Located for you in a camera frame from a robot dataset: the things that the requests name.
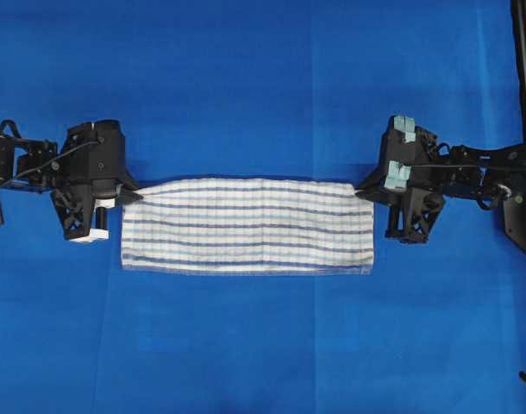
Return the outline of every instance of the wire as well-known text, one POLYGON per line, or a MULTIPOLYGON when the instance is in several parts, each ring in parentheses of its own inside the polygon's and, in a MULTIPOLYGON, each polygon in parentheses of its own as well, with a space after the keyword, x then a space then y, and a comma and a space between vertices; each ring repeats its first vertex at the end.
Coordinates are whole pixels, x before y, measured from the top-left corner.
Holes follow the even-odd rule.
POLYGON ((60 155, 56 155, 54 158, 52 158, 51 160, 41 164, 40 166, 37 166, 35 168, 29 168, 28 170, 22 171, 19 174, 15 175, 11 179, 7 179, 6 181, 4 181, 4 182, 2 182, 0 184, 0 188, 5 187, 6 185, 10 184, 12 181, 14 181, 16 179, 19 179, 19 178, 23 177, 24 175, 28 175, 29 173, 34 173, 35 171, 40 171, 41 169, 46 168, 47 166, 50 166, 56 160, 60 160, 60 159, 62 159, 64 157, 74 153, 75 151, 78 151, 81 148, 89 147, 90 145, 98 145, 98 144, 99 144, 98 141, 89 141, 89 142, 85 142, 84 144, 78 145, 78 146, 76 146, 76 147, 74 147, 72 149, 69 149, 69 150, 65 151, 64 153, 62 153, 60 155))
POLYGON ((403 166, 421 168, 488 168, 499 171, 526 171, 526 166, 479 166, 476 164, 402 164, 403 166))

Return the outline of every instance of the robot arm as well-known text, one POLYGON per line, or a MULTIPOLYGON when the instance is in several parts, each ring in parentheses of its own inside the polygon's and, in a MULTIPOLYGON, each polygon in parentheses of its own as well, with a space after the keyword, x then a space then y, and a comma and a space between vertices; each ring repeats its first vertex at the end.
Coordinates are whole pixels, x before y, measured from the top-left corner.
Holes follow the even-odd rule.
POLYGON ((60 154, 57 143, 24 140, 13 121, 2 122, 0 188, 51 191, 64 237, 74 242, 107 239, 107 209, 141 199, 134 193, 138 185, 125 167, 125 136, 119 122, 111 120, 68 129, 60 154), (17 158, 13 175, 16 149, 25 154, 17 158))

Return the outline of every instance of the towel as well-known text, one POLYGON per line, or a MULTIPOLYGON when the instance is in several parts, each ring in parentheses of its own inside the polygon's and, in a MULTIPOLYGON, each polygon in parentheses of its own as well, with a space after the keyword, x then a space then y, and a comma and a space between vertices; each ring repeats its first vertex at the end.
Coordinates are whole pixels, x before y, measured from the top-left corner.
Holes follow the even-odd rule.
POLYGON ((350 184, 184 179, 124 207, 122 265, 190 274, 368 273, 373 204, 350 184))

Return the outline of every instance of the blue cloth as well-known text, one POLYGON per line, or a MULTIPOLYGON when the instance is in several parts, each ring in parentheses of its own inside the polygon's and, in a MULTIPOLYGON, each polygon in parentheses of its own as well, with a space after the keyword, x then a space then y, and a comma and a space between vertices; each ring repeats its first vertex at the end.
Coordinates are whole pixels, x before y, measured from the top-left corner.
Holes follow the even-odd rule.
MULTIPOLYGON (((0 120, 115 118, 131 173, 357 182, 389 116, 451 144, 521 141, 508 0, 0 2, 0 120)), ((0 413, 526 413, 526 258, 448 200, 369 277, 124 272, 1 193, 0 413)))

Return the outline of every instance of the blue background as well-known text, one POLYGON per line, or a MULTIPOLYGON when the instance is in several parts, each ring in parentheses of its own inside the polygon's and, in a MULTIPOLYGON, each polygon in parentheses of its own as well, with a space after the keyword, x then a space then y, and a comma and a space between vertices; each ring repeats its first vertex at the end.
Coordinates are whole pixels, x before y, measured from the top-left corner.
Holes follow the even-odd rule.
MULTIPOLYGON (((358 182, 388 117, 451 144, 522 139, 508 0, 0 2, 0 121, 122 122, 138 180, 358 182)), ((448 200, 368 276, 124 272, 2 191, 0 413, 526 413, 526 258, 448 200)))

